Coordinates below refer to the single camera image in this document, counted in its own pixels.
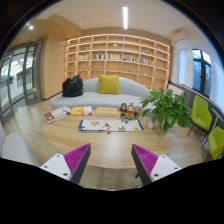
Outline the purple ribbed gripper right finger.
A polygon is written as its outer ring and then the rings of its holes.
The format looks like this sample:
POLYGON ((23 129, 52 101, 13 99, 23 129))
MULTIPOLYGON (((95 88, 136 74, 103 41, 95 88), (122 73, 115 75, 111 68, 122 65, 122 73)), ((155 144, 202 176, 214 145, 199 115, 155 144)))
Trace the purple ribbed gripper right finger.
POLYGON ((168 156, 157 156, 136 144, 132 145, 131 154, 137 169, 137 176, 140 177, 143 185, 150 184, 180 170, 180 167, 168 156))

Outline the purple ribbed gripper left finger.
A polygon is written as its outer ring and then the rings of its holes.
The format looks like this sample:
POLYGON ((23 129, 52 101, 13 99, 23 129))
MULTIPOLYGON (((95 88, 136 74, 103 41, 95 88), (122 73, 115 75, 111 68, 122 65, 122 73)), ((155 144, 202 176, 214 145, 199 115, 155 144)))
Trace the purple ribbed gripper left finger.
POLYGON ((91 145, 86 144, 65 155, 55 154, 41 166, 41 169, 72 183, 79 184, 90 154, 91 145))

